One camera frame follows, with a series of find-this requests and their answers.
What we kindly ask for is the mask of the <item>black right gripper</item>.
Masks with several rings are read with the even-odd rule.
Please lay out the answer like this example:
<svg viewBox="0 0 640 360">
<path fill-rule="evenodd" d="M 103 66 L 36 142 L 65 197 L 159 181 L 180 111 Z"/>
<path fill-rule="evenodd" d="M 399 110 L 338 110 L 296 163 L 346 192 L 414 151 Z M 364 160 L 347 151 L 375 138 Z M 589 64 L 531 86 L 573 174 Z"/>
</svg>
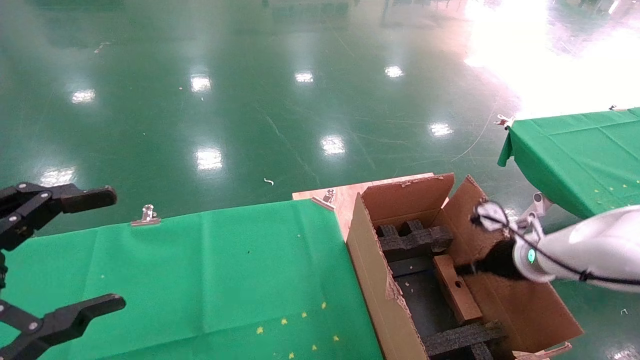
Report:
<svg viewBox="0 0 640 360">
<path fill-rule="evenodd" d="M 523 281 L 524 276 L 514 261 L 514 239 L 500 240 L 492 246 L 486 255 L 476 262 L 455 265 L 455 273 L 460 276 L 476 275 L 480 272 L 493 274 L 507 280 Z"/>
</svg>

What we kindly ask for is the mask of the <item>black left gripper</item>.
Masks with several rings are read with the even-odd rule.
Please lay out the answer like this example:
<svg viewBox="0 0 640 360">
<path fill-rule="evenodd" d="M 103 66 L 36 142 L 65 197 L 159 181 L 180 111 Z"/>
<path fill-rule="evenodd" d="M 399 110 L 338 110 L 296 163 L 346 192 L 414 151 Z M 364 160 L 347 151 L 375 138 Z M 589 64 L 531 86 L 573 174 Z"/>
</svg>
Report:
<svg viewBox="0 0 640 360">
<path fill-rule="evenodd" d="M 13 251 L 30 239 L 60 214 L 77 214 L 111 207 L 118 196 L 110 186 L 82 190 L 73 183 L 40 186 L 21 182 L 0 191 L 0 248 Z M 0 291 L 6 288 L 9 269 L 5 254 L 0 252 Z M 97 317 L 123 310 L 126 301 L 118 294 L 105 294 L 35 315 L 5 300 L 0 302 L 0 321 L 19 335 L 3 346 L 3 360 L 37 360 L 51 347 L 73 341 L 84 335 Z"/>
</svg>

